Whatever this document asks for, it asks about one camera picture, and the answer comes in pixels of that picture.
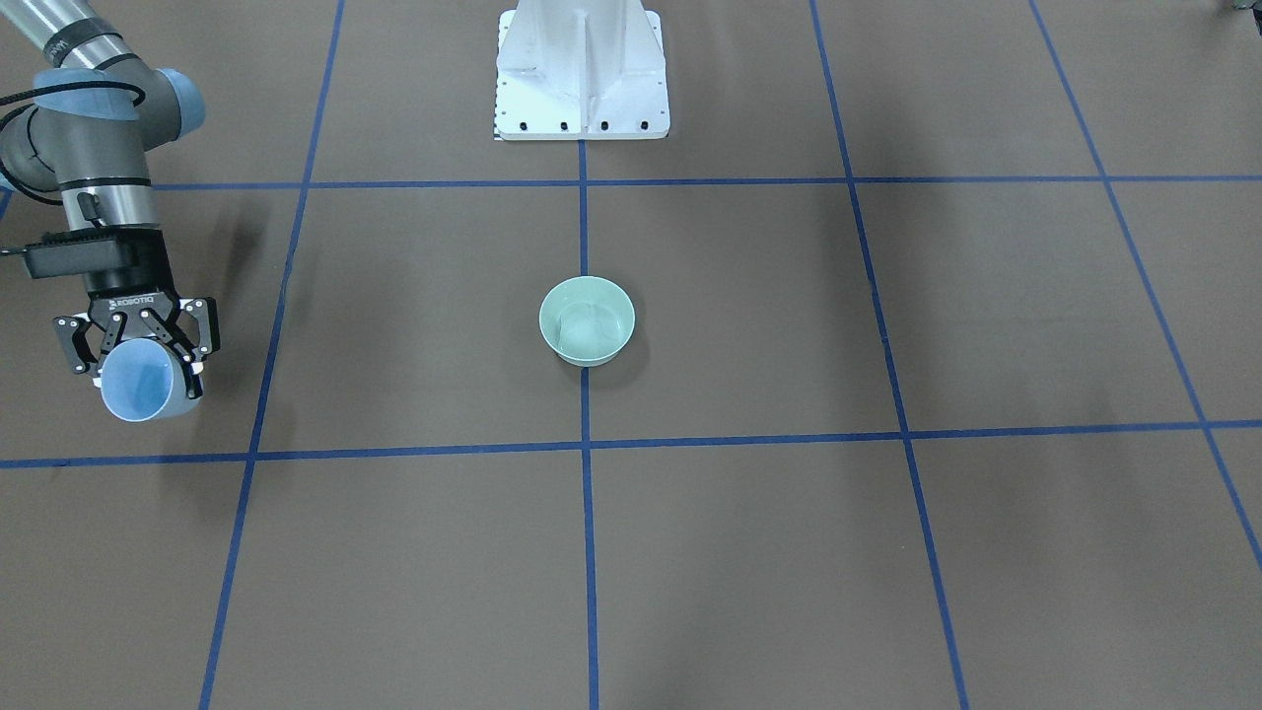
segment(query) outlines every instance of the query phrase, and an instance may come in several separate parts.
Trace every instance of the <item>light green bowl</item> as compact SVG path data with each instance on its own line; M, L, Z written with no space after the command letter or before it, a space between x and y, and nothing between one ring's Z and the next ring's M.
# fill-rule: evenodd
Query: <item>light green bowl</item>
M563 280L539 306L539 332L560 359L594 368L613 359L635 329L635 305L618 284L599 276Z

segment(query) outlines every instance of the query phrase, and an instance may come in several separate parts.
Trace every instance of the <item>black cable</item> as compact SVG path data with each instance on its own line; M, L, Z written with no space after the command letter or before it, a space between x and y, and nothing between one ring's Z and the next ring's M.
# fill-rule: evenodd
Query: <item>black cable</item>
M57 86L45 86L43 88L30 88L28 91L21 91L11 96L5 96L4 98L0 98L0 106L8 106L10 103L16 103L19 101L27 101L30 98L38 98L40 96L48 96L49 93L61 93L63 91L76 91L80 88L122 88L136 95L136 97L131 100L133 106L139 106L145 101L145 91L134 83L126 83L122 81L110 81L110 79L93 79L93 81L76 81L72 83L59 83ZM10 121L20 116L23 111L25 111L29 107L30 107L29 103L25 106L19 106L13 111L10 111L9 113L6 113L3 119L0 119L0 134L4 132L5 126L8 126ZM30 185L18 179L18 177L14 175L11 172L9 172L9 168L5 166L3 155L0 155L0 175L4 175L4 178L9 180L9 183L13 184L13 187L18 192L25 194L27 197L30 197L35 202L42 202L44 204L53 204L53 206L58 206L62 203L61 199L49 199L48 197L37 193L30 188Z

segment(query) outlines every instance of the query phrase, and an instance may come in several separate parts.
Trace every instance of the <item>white metal stand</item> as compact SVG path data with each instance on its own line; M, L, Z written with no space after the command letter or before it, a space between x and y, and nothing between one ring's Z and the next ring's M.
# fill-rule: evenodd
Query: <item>white metal stand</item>
M504 140L634 140L670 131L661 18L640 0L520 0L500 16Z

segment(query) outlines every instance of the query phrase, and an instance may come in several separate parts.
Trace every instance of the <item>blue joint cap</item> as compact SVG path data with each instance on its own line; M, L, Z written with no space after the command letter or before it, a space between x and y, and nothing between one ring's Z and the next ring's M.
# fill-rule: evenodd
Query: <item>blue joint cap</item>
M193 79L177 72L175 69L158 69L167 77L170 87L175 90L175 100L179 102L179 135L175 140L184 137L206 122L206 100L202 98L202 90L197 88Z
M35 74L35 88L47 88L80 81L117 81L109 72L97 69L44 69ZM76 88L48 96L37 96L35 105L72 116L135 121L140 119L131 105L135 95L125 88Z

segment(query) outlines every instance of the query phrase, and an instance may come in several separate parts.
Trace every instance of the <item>blue tape line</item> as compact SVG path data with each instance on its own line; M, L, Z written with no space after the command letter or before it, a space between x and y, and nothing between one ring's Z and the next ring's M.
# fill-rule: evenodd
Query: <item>blue tape line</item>
M583 549L587 565L587 702L589 710L601 707L599 626L596 597L596 511L592 497L592 400L591 375L581 376L581 420L583 436Z
M331 449L308 451L260 451L259 462L321 462L327 459L391 459L408 457L471 457L477 454L530 454L538 451L579 451L578 441L538 444L472 444L463 446L398 446L387 449Z
M197 192L218 189L300 189L300 182L173 182L169 184L155 184L158 192Z
M294 255L298 251L298 240L302 235L309 184L312 180L312 173L316 169L316 154L319 149L319 134L324 121L324 105L328 102L328 91L333 81L333 67L337 61L337 45L342 34L342 16L345 10L346 0L338 0L337 11L333 15L333 32L329 38L328 55L324 59L324 78L321 83L319 100L316 103L316 117L312 121L310 141L307 148L307 165L303 169L303 185L298 194L298 208L294 213L294 224L289 235L289 248L285 252L285 267L280 277L280 294L276 298L276 313L271 324L271 338L268 344L268 361L262 371L262 385L259 387L259 405L255 412L254 431L250 435L250 454L246 460L245 473L241 477L241 496L237 502L237 516L232 527L232 542L228 546L228 559L223 570L223 586L220 590L220 604L215 617L215 631L211 634L211 649L206 661L206 677L202 682L202 697L201 704L198 705L199 710L209 710L211 695L215 691L215 673L218 667L220 648L223 642L223 627L227 623L228 603L232 598L232 580L236 575L237 554L241 549L241 532L245 528L245 516L250 506L250 488L254 483L255 462L257 460L259 444L262 439L262 424L268 414L268 399L271 395L271 381L276 367L276 352L280 346L280 332L285 319L289 277L293 275Z
M156 457L85 457L80 459L14 459L0 462L0 470L87 469L92 467L154 467L165 464L241 464L247 454L163 454Z
M1262 429L1262 420L1224 420L1209 422L1215 430L1256 430ZM1000 439L1025 436L1083 436L1127 433L1162 431L1200 431L1199 422L1141 422L1123 425L1069 425L1055 428L997 428L970 430L920 430L909 431L907 438L920 440L953 439ZM593 451L612 451L623 449L689 449L726 446L775 446L800 444L853 444L863 441L900 441L902 434L885 433L846 433L846 434L789 434L765 436L717 436L717 438L671 438L671 439L607 439L592 440L586 446ZM255 462L319 462L327 459L386 459L423 457L472 457L478 454L533 454L543 451L582 451L583 441L540 441L521 444L469 444L448 446L398 446L384 449L312 449L293 451L260 451ZM10 459L0 460L0 470L5 469L56 469L92 467L138 467L154 464L240 464L250 459L250 454L187 454L154 457L98 457L80 459Z
M978 430L923 430L910 433L914 440L988 439L1006 436L1066 436L1153 431L1199 431L1199 422L1148 422L1136 425L1070 425L1060 428L1001 428Z
M1258 182L1262 175L1108 175L1111 182Z
M828 87L828 102L833 111L833 124L837 129L837 145L842 151L842 165L846 168L847 188L851 194L851 208L854 211L854 227L858 231L859 248L863 252L863 269L867 271L868 282L872 286L872 309L876 311L877 329L881 343L885 347L885 366L890 378L890 391L893 396L893 407L899 416L899 434L902 440L904 454L907 460L907 472L911 477L911 489L916 498L916 512L920 516L920 532L925 541L925 554L929 560L929 571L933 576L934 594L938 598L938 612L941 617L943 636L946 641L946 652L950 657L952 675L955 680L955 694L959 699L960 710L968 710L968 690L964 684L964 670L959 658L959 649L955 644L955 631L950 618L950 607L946 603L946 588L941 579L941 567L938 562L938 546L934 542L933 526L929 521L929 508L925 504L924 489L920 486L920 468L916 464L916 454L911 444L910 429L907 426L907 414L904 407L902 391L899 386L899 372L893 362L893 347L890 344L890 330L886 327L885 309L881 305L881 289L877 284L876 269L872 265L872 251L868 247L867 228L863 223L863 211L859 206L858 187L854 182L854 169L851 163L849 146L846 141L846 129L842 124L842 111L837 100L837 90L833 83L832 64L828 59L828 47L824 42L824 29L819 21L819 6L815 0L810 0L811 21L815 25L815 43L819 47L819 61L824 71L824 84Z
M587 275L587 141L578 141L578 274Z
M899 441L899 433L857 433L857 434L805 434L769 436L714 436L714 438L673 438L673 439L611 439L592 443L594 450L613 449L680 449L680 448L722 448L722 446L772 446L777 444L847 444L857 441Z
M241 493L237 496L236 516L232 520L232 540L228 542L228 559L223 566L223 583L220 585L220 603L215 609L215 629L211 632L211 651L206 657L206 675L202 678L198 710L209 710L211 694L215 691L215 673L220 666L220 648L223 646L223 627L228 618L228 600L232 598L232 580L236 578L237 555L241 552L241 532L245 530L245 511L250 504L250 488L254 483L254 460L246 462L241 475Z
M577 179L396 179L313 182L312 189L442 189L454 187L577 187Z
M1097 175L888 175L857 177L857 184L923 184L923 183L1007 183L1007 182L1099 182Z
M592 187L673 187L721 184L846 184L844 177L784 177L784 178L642 178L642 179L592 179Z
M967 183L1044 183L1100 182L1099 175L870 175L856 177L857 184L967 184ZM1262 175L1109 175L1112 182L1262 182ZM752 185L752 184L846 184L844 177L780 178L644 178L588 179L588 187L671 187L671 185ZM578 187L577 179L401 179L401 180L321 180L310 189L443 189L462 187ZM199 189L300 189L300 182L223 182L155 184L163 192Z
M1039 32L1042 33L1042 40L1047 45L1047 53L1051 54L1051 62L1056 67L1056 74L1060 77L1060 84L1065 90L1065 96L1069 97L1069 105L1074 108L1074 116L1076 116L1078 126L1082 129L1083 137L1087 140L1087 148L1092 153L1092 160L1095 161L1095 169L1099 170L1100 178L1103 179L1104 190L1108 193L1109 203L1113 206L1113 214L1117 217L1118 226L1122 227L1122 236L1126 238L1126 246L1131 251L1131 259L1135 261L1135 267L1140 272L1140 280L1143 282L1143 290L1148 295L1148 303L1152 305L1152 311L1157 315L1157 322L1161 324L1161 333L1166 338L1166 346L1170 348L1170 354L1175 361L1175 367L1179 370L1179 377L1182 380L1184 390L1188 392L1188 400L1191 402L1191 407L1196 412L1196 421L1205 435L1205 444L1209 445L1210 454L1214 458L1214 465L1218 467L1218 474L1223 479L1223 486L1227 488L1227 494L1232 501L1232 506L1235 508L1235 517L1239 520L1241 527L1244 531L1244 537L1249 544L1249 549L1253 551L1253 561L1258 570L1262 571L1262 545L1258 544L1258 537L1253 531L1253 525L1249 522L1248 513L1244 511L1244 504L1241 502L1239 493L1235 491L1235 482L1232 480L1232 474L1227 469L1227 463L1223 460L1223 457L1218 450L1218 443L1214 440L1214 431L1209 426L1209 420L1205 417L1205 411L1200 405L1200 397L1196 395L1196 388L1193 386L1191 376L1188 373L1188 367L1184 363L1182 354L1179 352L1179 344L1175 342L1174 330L1170 328L1170 322L1166 319L1165 310L1161 308L1161 300L1157 298L1157 291L1152 285L1152 280L1148 277L1148 270L1143 265L1140 248L1135 242L1135 236L1131 233L1131 226L1126 219L1126 214L1122 212L1122 204L1117 199L1117 192L1113 189L1112 179L1104 169L1104 161L1100 159L1099 150L1095 148L1095 140L1092 137L1092 131L1087 127L1087 119L1083 115L1083 110L1078 103L1076 96L1074 96L1073 87L1069 84L1069 76L1065 73L1065 67L1060 62L1060 54L1056 52L1056 45L1051 40L1051 33L1047 30L1047 24L1042 19L1042 13L1039 11L1039 3L1036 0L1029 0L1029 3L1030 11L1034 13L1035 21L1039 25Z
M1262 429L1262 420L1225 420L1222 422L1209 422L1213 430L1256 430Z

